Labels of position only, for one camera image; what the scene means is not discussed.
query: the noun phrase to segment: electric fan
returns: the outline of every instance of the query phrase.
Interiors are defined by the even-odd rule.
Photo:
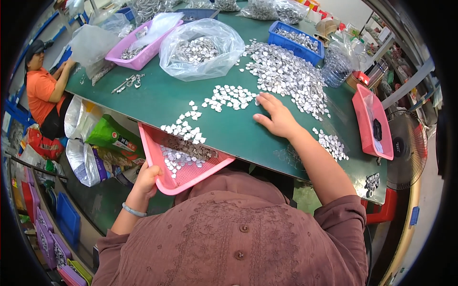
[[[387,186],[394,190],[410,188],[425,168],[428,143],[425,127],[407,110],[387,116],[393,141],[394,158],[388,161]]]

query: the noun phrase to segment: woman in orange shirt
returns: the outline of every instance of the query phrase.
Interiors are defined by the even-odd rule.
[[[30,113],[40,125],[44,137],[54,140],[65,136],[64,118],[73,95],[65,92],[71,68],[75,62],[68,59],[51,75],[43,67],[44,50],[53,42],[35,40],[25,55],[24,83]]]

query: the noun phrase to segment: green table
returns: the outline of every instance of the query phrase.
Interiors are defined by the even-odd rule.
[[[249,44],[249,39],[252,38],[259,42],[267,42],[268,29],[273,21],[252,20],[237,17],[235,14],[220,13],[218,20],[233,27],[246,44]],[[301,22],[298,27],[308,34],[316,33],[313,23]],[[257,91],[257,77],[248,71],[239,71],[239,68],[250,61],[249,57],[241,57],[240,66],[234,66],[224,77],[184,82],[165,73],[159,67],[159,56],[156,56],[139,72],[115,67],[94,87],[82,68],[71,76],[66,89],[95,104],[154,127],[175,123],[180,114],[190,110],[188,103],[193,100],[199,106],[198,111],[202,112],[202,116],[198,121],[189,122],[194,127],[200,127],[202,136],[207,138],[206,145],[254,164],[308,180],[302,164],[292,155],[292,147],[288,141],[271,135],[252,119],[255,113],[267,114],[261,106],[250,104],[246,109],[238,111],[224,108],[220,113],[210,107],[201,107],[204,99],[213,95],[216,85],[240,85],[252,92]],[[137,73],[145,74],[140,88],[135,89],[131,86],[120,94],[111,94],[111,91],[126,78]],[[339,136],[339,140],[345,145],[344,151],[350,157],[350,160],[339,161],[339,164],[351,178],[360,196],[366,194],[366,176],[380,173],[381,185],[370,200],[382,204],[385,200],[387,162],[382,159],[381,165],[378,166],[375,157],[361,151],[358,123],[351,102],[354,90],[344,83],[337,89],[325,88],[325,92],[332,101],[328,104],[332,117],[324,117],[322,122],[315,120],[311,114],[301,113],[290,97],[281,97],[277,94],[276,96],[291,110],[298,123],[317,139],[317,135],[311,131],[313,127],[323,129],[327,134]]]

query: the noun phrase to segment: bracelet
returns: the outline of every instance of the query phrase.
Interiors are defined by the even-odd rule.
[[[122,203],[122,208],[125,209],[126,211],[128,211],[129,213],[133,214],[134,216],[146,217],[146,212],[139,212],[139,211],[133,210],[130,207],[128,207],[125,204],[125,202]]]

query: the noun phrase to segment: blue basket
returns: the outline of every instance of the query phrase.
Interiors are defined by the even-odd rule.
[[[132,13],[130,7],[121,8],[116,13],[123,13],[128,21],[132,21],[132,19],[134,18],[134,13]]]
[[[291,41],[290,39],[288,38],[285,38],[283,36],[280,36],[278,34],[275,33],[275,30],[276,29],[284,29],[288,32],[295,32],[295,33],[298,33],[298,34],[305,34],[307,36],[310,37],[310,39],[312,41],[315,41],[315,42],[318,42],[318,51],[319,53],[315,53],[314,51],[304,47],[304,46],[301,46],[300,44],[294,42],[294,41]],[[323,44],[318,41],[317,39],[315,39],[314,37],[310,36],[309,34],[307,33],[304,33],[303,31],[301,30],[298,30],[294,27],[291,27],[290,25],[287,25],[285,23],[282,23],[280,21],[275,21],[269,28],[269,40],[268,40],[268,44],[275,44],[277,46],[280,46],[282,48],[285,48],[285,49],[288,49],[290,51],[293,51],[294,55],[295,56],[298,56],[300,58],[303,58],[305,59],[306,61],[309,61],[312,63],[312,65],[316,65],[318,64],[318,62],[324,58],[324,47],[323,47]]]
[[[195,20],[185,20],[184,24],[187,24],[203,18],[218,20],[219,11],[219,9],[177,9],[175,12],[183,12],[184,18],[194,17]]]
[[[56,207],[56,222],[68,242],[78,249],[80,215],[71,205],[66,194],[59,193]]]

